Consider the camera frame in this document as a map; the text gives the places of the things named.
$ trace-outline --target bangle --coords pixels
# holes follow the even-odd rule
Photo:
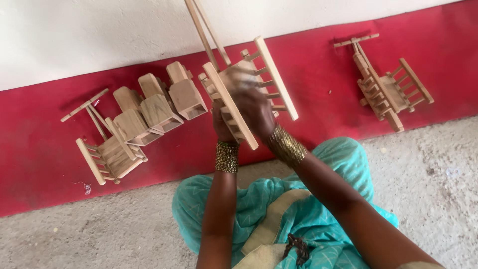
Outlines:
[[[216,170],[227,173],[238,171],[239,144],[218,141],[216,144]]]
[[[276,125],[264,144],[280,161],[291,168],[297,167],[307,153],[304,145],[295,140],[280,125]]]

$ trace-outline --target white wall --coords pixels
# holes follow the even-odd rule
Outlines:
[[[203,0],[224,46],[456,0]],[[183,0],[0,0],[0,90],[204,50]]]

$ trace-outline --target person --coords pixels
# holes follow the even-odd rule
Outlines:
[[[236,187],[238,148],[213,103],[214,178],[177,188],[172,211],[198,269],[442,268],[404,236],[396,216],[372,203],[367,156],[351,138],[307,151],[275,121],[256,89],[234,96],[252,132],[295,173]]]

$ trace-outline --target gray floor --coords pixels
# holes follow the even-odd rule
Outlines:
[[[478,116],[361,141],[375,203],[448,268],[478,268]],[[277,161],[240,168],[238,185],[286,176]],[[2,269],[193,268],[171,214],[179,181],[0,219]]]

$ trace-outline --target red carpet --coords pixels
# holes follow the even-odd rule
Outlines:
[[[281,112],[278,121],[309,148],[338,136],[364,139],[392,133],[387,121],[378,121],[369,106],[359,104],[363,96],[356,83],[360,73],[352,47],[333,47],[333,43],[374,33],[380,37],[361,44],[377,73],[394,71],[404,57],[435,99],[431,105],[419,104],[413,113],[399,114],[406,130],[478,114],[476,14],[478,0],[468,0],[266,39],[299,114],[291,122]],[[255,51],[253,42],[226,48],[233,63],[241,59],[245,48]],[[186,121],[143,148],[147,163],[121,184],[104,186],[98,185],[75,143],[77,138],[102,143],[88,113],[81,111],[60,122],[104,88],[110,92],[100,98],[96,109],[114,118],[121,111],[112,91],[127,86],[140,92],[138,78],[149,72],[169,81],[165,67],[176,60],[191,70],[210,107],[197,80],[208,61],[205,52],[0,92],[0,216],[211,172],[216,135],[210,113]],[[251,151],[247,144],[239,155],[243,165],[272,158],[263,146]],[[83,184],[72,184],[78,181],[91,183],[90,195],[85,195]]]

